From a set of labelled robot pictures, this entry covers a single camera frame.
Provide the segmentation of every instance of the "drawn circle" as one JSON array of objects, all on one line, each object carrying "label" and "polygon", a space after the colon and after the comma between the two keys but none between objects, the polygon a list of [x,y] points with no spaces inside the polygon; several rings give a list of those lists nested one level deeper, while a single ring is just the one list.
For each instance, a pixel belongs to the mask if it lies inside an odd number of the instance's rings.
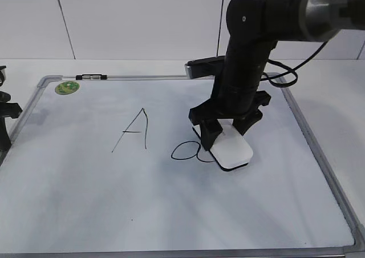
[{"label": "drawn circle", "polygon": [[[177,157],[174,157],[174,154],[175,154],[175,152],[177,151],[177,149],[178,149],[178,148],[180,148],[182,145],[189,144],[189,143],[195,143],[195,144],[197,144],[197,145],[198,145],[198,146],[197,146],[198,151],[197,151],[194,155],[192,155],[192,156],[190,156],[190,157],[185,157],[185,158],[177,158]],[[200,143],[198,143],[198,142],[196,142],[196,141],[186,141],[186,142],[183,142],[183,143],[181,143],[180,145],[178,145],[178,146],[177,146],[177,147],[173,150],[173,152],[171,153],[171,158],[172,158],[172,159],[174,159],[174,160],[189,160],[189,159],[191,159],[191,158],[196,157],[196,155],[198,154],[199,150],[200,150]]]},{"label": "drawn circle", "polygon": [[75,81],[66,81],[57,85],[55,91],[59,95],[73,94],[80,88],[80,84]]},{"label": "drawn circle", "polygon": [[[185,145],[185,144],[189,144],[189,143],[195,143],[198,145],[198,150],[196,151],[196,153],[191,156],[191,157],[186,157],[186,158],[177,158],[177,157],[174,157],[174,154],[175,152],[177,151],[178,148],[180,148],[182,145]],[[200,162],[203,162],[203,163],[214,163],[215,161],[206,161],[206,160],[202,160],[200,157],[199,157],[199,152],[201,150],[201,144],[197,141],[186,141],[186,142],[183,142],[181,143],[180,145],[178,145],[171,153],[171,158],[174,159],[174,160],[180,160],[180,161],[183,161],[183,160],[189,160],[191,158],[196,158],[198,159]]]}]

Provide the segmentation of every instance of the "black clamp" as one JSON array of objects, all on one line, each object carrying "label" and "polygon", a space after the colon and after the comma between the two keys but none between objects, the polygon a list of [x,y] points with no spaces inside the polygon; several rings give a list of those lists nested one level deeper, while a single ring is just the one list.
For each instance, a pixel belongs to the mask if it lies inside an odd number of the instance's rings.
[{"label": "black clamp", "polygon": [[[0,66],[0,86],[3,85],[6,79],[5,68],[6,66]],[[11,147],[11,141],[5,125],[5,118],[11,117],[12,119],[16,119],[22,113],[22,109],[18,103],[8,103],[10,99],[10,94],[0,91],[0,151],[8,151]]]},{"label": "black clamp", "polygon": [[266,91],[257,91],[253,102],[247,112],[241,115],[232,114],[222,110],[218,92],[224,68],[224,57],[199,59],[190,61],[185,65],[189,78],[202,78],[214,75],[214,87],[210,99],[195,108],[191,108],[189,119],[194,126],[200,126],[201,145],[206,151],[210,150],[219,134],[223,132],[218,119],[233,119],[233,126],[243,136],[247,130],[263,117],[258,109],[267,106],[271,96]]}]

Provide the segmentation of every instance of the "white wall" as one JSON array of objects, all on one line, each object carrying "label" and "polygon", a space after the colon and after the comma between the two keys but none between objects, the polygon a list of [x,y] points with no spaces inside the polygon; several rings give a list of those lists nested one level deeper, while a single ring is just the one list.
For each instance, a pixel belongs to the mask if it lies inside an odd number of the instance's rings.
[{"label": "white wall", "polygon": [[57,0],[0,0],[0,19],[0,58],[73,58]]},{"label": "white wall", "polygon": [[[224,0],[224,14],[230,0]],[[219,54],[224,55],[229,40],[226,23],[222,23]],[[365,41],[365,31],[341,31],[332,39],[316,59],[356,59]],[[279,42],[271,54],[272,59],[306,59],[320,46],[310,42]]]},{"label": "white wall", "polygon": [[[161,60],[215,56],[221,1],[60,0],[77,59]],[[0,10],[0,58],[74,57],[57,0],[0,0]],[[224,18],[220,54],[229,38]],[[365,32],[343,31],[318,59],[356,59],[364,41]],[[318,46],[280,42],[271,58],[304,59]]]},{"label": "white wall", "polygon": [[216,54],[222,0],[60,0],[78,59]]}]

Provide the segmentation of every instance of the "black cable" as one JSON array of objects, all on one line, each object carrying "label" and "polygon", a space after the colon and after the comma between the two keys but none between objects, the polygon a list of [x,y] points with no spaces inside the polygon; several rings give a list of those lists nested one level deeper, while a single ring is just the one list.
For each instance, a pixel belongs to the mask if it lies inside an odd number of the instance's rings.
[{"label": "black cable", "polygon": [[279,61],[269,60],[269,63],[272,65],[278,66],[280,68],[283,68],[284,70],[287,70],[288,73],[292,73],[295,76],[295,79],[289,83],[277,83],[277,82],[273,81],[273,79],[271,77],[269,77],[267,73],[264,72],[263,75],[266,76],[266,78],[269,80],[271,85],[273,85],[276,88],[288,88],[297,83],[299,76],[298,76],[297,72],[295,70],[293,70],[291,67],[284,65],[283,63],[281,63]]},{"label": "black cable", "polygon": [[[278,67],[281,67],[281,68],[284,68],[285,70],[287,70],[287,72],[284,72],[282,74],[278,74],[278,75],[275,75],[275,76],[268,76],[267,73],[264,73],[263,75],[265,76],[265,78],[262,78],[261,81],[269,81],[270,84],[272,84],[273,86],[275,86],[275,82],[273,82],[273,79],[277,79],[277,78],[280,78],[280,77],[283,77],[285,75],[288,75],[288,74],[294,74],[293,71],[297,71],[299,70],[301,67],[303,67],[305,64],[307,64],[308,62],[310,62],[313,58],[315,58],[322,50],[323,48],[328,44],[328,41],[324,42],[318,49],[317,51],[314,52],[314,54],[312,54],[310,57],[308,57],[305,61],[303,61],[301,64],[299,64],[297,67],[295,68],[290,68],[288,66],[286,66],[286,68],[283,67],[283,63],[279,62],[279,61],[273,61],[271,59],[268,60],[268,63],[272,64],[272,65],[275,65],[275,66],[278,66]],[[295,75],[295,82],[292,83],[291,85],[289,85],[288,87],[292,86],[293,84],[295,84],[297,81],[298,81],[298,74]]]}]

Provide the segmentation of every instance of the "white table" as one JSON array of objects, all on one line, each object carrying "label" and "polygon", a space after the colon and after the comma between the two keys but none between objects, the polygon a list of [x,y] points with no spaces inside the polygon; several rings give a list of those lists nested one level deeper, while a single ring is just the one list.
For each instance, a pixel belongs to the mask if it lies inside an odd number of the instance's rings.
[{"label": "white table", "polygon": [[[184,74],[184,61],[74,61],[3,59],[2,91],[24,107],[45,75]],[[286,61],[295,66],[299,61]],[[277,71],[267,67],[267,71]],[[365,61],[312,61],[291,88],[360,221],[365,223]]]}]

